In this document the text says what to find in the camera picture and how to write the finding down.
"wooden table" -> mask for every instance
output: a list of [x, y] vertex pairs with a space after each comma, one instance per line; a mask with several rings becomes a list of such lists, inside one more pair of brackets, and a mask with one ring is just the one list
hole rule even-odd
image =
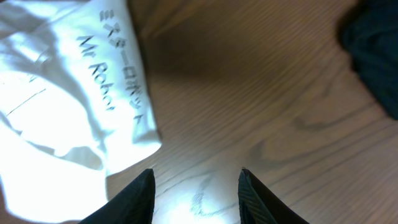
[[336, 40], [355, 4], [133, 0], [163, 146], [110, 197], [153, 168], [153, 223], [239, 223], [246, 167], [310, 223], [397, 223], [398, 123]]

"white cloth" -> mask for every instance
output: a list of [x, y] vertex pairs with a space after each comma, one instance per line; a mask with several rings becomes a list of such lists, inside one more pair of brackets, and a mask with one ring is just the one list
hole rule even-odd
[[160, 147], [124, 1], [0, 3], [0, 177], [6, 208], [80, 220], [105, 178]]

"dark fabric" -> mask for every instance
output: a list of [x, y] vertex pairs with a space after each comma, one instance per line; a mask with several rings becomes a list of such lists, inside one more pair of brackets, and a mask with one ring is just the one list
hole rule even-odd
[[398, 119], [398, 0], [364, 1], [359, 17], [343, 28], [341, 42], [362, 81]]
[[155, 177], [146, 169], [106, 205], [81, 224], [148, 224], [152, 223], [155, 205]]
[[239, 176], [238, 198], [242, 224], [307, 223], [247, 169]]

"wooden surface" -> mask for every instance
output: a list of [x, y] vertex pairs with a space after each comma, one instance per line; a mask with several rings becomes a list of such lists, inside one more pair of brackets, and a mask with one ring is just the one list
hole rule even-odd
[[336, 41], [355, 4], [133, 0], [164, 144], [109, 195], [153, 168], [153, 223], [239, 223], [244, 166], [310, 223], [398, 223], [398, 123]]

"white t-shirt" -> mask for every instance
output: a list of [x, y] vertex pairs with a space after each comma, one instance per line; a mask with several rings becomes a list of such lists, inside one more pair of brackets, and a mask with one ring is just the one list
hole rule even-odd
[[0, 3], [0, 178], [34, 222], [85, 218], [160, 147], [124, 1]]

